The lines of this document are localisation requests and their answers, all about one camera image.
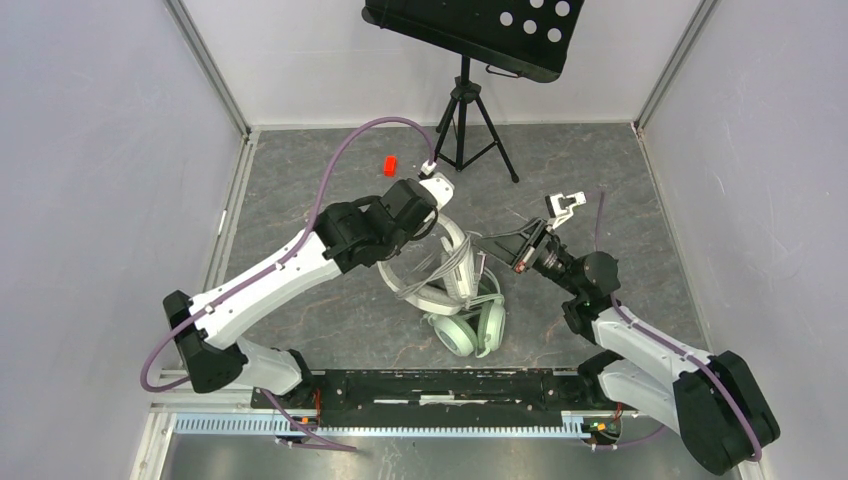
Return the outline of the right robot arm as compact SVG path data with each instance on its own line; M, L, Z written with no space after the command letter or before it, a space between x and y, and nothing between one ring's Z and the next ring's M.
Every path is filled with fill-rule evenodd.
M594 249L583 256L545 222L475 242L515 273L529 270L571 294L569 329L601 348L583 362L577 392L591 408L610 401L635 408L676 433L705 470L722 475L758 462L781 428L746 361L692 347L640 319L615 296L618 261Z

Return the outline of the white grey headphones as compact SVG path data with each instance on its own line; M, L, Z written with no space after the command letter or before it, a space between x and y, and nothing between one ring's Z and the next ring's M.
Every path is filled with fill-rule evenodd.
M482 272L475 269L472 236L447 216L440 216L437 224L448 237L441 238L441 264L432 273L407 283L393 272L387 261L379 261L377 267L399 300L426 313L454 315L470 309L471 301L482 295L479 293Z

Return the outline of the green headphones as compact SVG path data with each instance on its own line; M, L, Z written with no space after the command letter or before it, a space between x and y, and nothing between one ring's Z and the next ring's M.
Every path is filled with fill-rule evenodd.
M485 267L480 284L483 294L471 301L470 309L454 315L427 313L424 319L437 338L454 355L483 358L502 344L506 323L505 297L500 282Z

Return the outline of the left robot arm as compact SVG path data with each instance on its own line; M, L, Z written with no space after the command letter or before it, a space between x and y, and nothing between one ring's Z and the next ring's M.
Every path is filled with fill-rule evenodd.
M163 307L186 383L198 394L231 384L259 387L290 407L306 405L314 381L299 354L258 345L245 332L307 290L398 255L421 238L453 195L453 184L441 174L399 180L383 195L327 206L312 229L219 287L194 296L168 294Z

